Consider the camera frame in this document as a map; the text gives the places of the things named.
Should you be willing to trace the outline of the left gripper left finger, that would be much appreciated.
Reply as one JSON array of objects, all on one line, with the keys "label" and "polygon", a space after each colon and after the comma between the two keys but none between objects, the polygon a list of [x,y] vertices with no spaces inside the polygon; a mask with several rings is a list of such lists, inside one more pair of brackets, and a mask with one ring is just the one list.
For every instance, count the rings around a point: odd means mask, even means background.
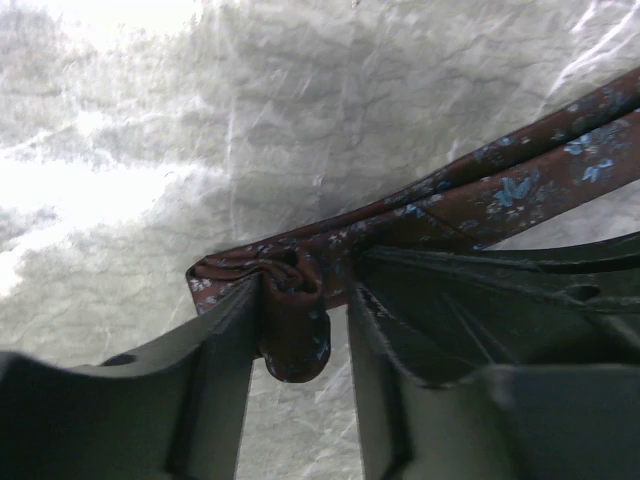
[{"label": "left gripper left finger", "polygon": [[5,479],[231,479],[255,353],[256,280],[98,366],[1,355]]}]

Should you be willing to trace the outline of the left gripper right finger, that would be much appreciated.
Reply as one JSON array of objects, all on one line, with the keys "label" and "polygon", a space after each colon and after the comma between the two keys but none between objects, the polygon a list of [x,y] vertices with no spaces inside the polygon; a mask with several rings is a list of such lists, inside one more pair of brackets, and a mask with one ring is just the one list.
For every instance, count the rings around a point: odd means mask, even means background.
[{"label": "left gripper right finger", "polygon": [[348,304],[368,479],[635,479],[639,248],[362,254]]}]

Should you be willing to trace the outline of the brown blue floral tie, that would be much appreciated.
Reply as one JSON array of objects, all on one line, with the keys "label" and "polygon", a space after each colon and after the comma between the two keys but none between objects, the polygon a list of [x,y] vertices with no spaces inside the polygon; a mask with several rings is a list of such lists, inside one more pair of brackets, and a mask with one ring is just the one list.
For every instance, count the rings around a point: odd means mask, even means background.
[{"label": "brown blue floral tie", "polygon": [[370,244],[481,249],[639,177],[639,74],[630,71],[406,188],[343,215],[208,255],[186,273],[198,314],[261,282],[256,353],[286,383],[317,377],[331,352],[331,309]]}]

